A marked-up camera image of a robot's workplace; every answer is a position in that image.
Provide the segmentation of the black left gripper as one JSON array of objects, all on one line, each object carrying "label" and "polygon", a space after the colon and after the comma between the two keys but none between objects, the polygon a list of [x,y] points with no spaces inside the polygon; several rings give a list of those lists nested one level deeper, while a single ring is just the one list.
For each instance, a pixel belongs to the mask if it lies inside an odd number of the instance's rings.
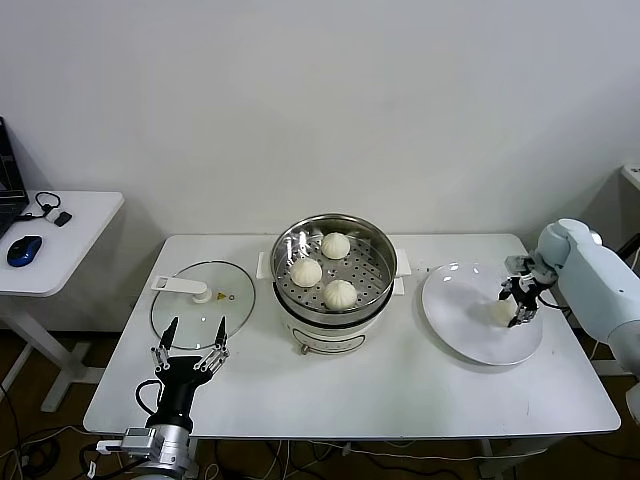
[{"label": "black left gripper", "polygon": [[191,407],[196,390],[213,378],[229,357],[227,349],[226,317],[220,320],[213,347],[199,361],[196,356],[170,358],[179,318],[174,317],[160,337],[157,347],[151,348],[156,377],[163,385],[155,413],[149,416],[149,426],[172,425],[192,428]]}]

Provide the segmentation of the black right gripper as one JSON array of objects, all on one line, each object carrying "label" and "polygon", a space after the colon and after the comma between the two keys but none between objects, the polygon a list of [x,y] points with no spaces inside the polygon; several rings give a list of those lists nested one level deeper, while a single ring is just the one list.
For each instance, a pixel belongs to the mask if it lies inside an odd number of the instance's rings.
[{"label": "black right gripper", "polygon": [[508,328],[529,323],[535,317],[538,311],[537,297],[542,291],[543,284],[533,275],[512,276],[501,283],[498,299],[505,301],[512,295],[517,303]]}]

